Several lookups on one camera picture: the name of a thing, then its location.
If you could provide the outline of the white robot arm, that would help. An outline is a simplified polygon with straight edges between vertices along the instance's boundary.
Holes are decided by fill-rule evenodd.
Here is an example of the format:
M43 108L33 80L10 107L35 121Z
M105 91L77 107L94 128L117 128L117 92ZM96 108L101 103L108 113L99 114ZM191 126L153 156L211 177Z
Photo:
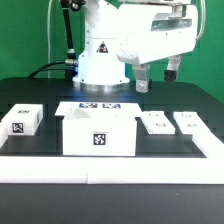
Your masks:
M191 0L59 0L65 20L68 56L74 63L73 86L89 91L125 89L132 66L136 90L150 88L148 70L166 59L164 80L176 80L182 55L197 40L198 10ZM75 54L69 12L84 11L85 47Z

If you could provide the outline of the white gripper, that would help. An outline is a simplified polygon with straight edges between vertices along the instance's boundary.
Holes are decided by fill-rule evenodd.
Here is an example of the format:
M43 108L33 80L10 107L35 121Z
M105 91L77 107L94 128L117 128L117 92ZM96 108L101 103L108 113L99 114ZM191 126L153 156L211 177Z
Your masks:
M145 63L168 58L164 80L174 82L182 61L180 54L191 52L196 44L198 12L194 5L122 4L118 9L116 55L133 64L136 91L149 90Z

